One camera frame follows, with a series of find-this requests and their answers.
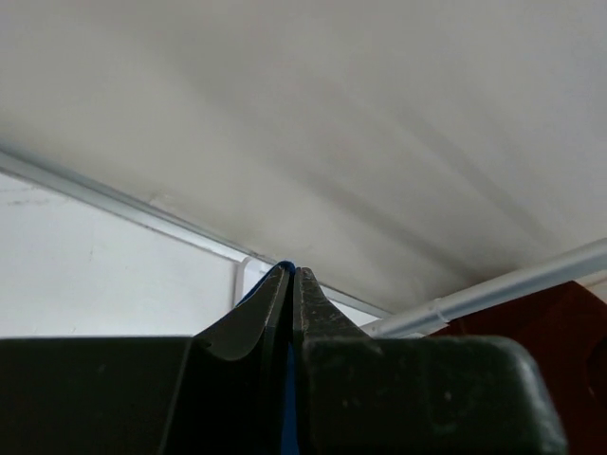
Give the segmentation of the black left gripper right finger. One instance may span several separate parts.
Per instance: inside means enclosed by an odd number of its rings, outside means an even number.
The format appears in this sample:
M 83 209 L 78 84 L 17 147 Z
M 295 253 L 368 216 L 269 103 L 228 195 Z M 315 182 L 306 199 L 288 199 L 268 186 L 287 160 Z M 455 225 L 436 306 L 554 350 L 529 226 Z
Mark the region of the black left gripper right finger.
M 562 454 L 532 356 L 504 337 L 373 338 L 296 271 L 293 345 L 303 454 Z

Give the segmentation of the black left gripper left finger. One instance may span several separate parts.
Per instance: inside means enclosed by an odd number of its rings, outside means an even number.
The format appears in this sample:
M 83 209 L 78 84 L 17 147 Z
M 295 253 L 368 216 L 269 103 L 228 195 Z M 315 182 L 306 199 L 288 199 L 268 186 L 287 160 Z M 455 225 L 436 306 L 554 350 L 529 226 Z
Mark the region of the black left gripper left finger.
M 1 343 L 5 454 L 277 454 L 288 268 L 189 337 Z

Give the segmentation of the blue printed t-shirt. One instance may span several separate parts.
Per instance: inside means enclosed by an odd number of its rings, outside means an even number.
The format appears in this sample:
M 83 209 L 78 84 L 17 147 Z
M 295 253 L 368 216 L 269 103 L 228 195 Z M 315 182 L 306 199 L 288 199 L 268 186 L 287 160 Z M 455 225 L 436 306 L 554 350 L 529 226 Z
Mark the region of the blue printed t-shirt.
M 265 454 L 298 454 L 295 355 L 293 353 L 293 280 L 295 264 L 281 261 L 234 304 L 250 309 L 256 301 L 268 302 L 264 319 L 260 364 L 260 415 L 264 426 Z

